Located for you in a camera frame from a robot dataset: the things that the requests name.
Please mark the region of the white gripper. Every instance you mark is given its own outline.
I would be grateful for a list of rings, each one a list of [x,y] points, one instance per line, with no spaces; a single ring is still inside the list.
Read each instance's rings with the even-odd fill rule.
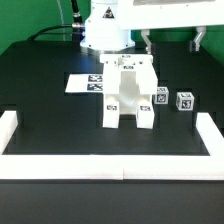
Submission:
[[[199,52],[207,28],[224,25],[224,0],[118,0],[117,20],[122,29],[142,30],[146,52],[152,43],[148,29],[197,27],[190,51]]]

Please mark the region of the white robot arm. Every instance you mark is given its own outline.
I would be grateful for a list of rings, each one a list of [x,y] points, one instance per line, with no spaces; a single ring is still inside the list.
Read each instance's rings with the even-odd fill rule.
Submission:
[[[224,25],[224,0],[91,0],[85,21],[83,48],[120,51],[135,45],[132,30],[140,30],[148,50],[154,29],[195,27],[196,51],[209,26]]]

